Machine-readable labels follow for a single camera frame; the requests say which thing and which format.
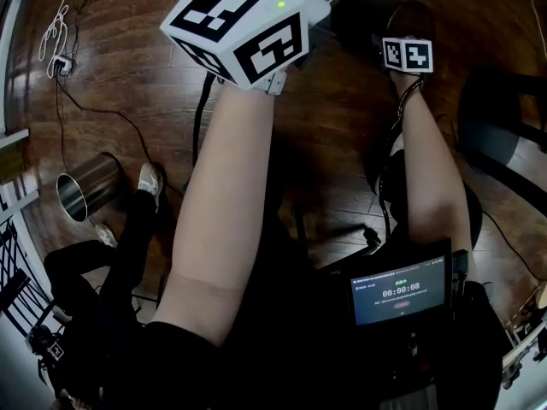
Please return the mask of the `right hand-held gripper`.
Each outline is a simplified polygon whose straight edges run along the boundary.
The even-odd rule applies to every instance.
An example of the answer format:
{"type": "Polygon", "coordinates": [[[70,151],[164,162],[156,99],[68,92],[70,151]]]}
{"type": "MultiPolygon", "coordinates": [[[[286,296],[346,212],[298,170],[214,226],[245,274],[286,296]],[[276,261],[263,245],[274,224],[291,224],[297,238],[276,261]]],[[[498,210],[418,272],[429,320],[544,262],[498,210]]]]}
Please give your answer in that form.
{"type": "Polygon", "coordinates": [[[382,38],[385,68],[402,73],[432,73],[432,41],[419,38],[382,38]]]}

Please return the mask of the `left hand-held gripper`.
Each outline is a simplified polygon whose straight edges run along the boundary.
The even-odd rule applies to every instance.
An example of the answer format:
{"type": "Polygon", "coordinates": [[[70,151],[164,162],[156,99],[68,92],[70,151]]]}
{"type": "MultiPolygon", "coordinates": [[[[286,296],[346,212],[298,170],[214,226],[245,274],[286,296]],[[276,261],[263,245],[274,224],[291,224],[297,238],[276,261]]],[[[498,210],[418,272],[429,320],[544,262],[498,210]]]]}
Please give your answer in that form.
{"type": "Polygon", "coordinates": [[[198,66],[248,91],[279,95],[286,68],[333,0],[179,0],[160,29],[198,66]]]}

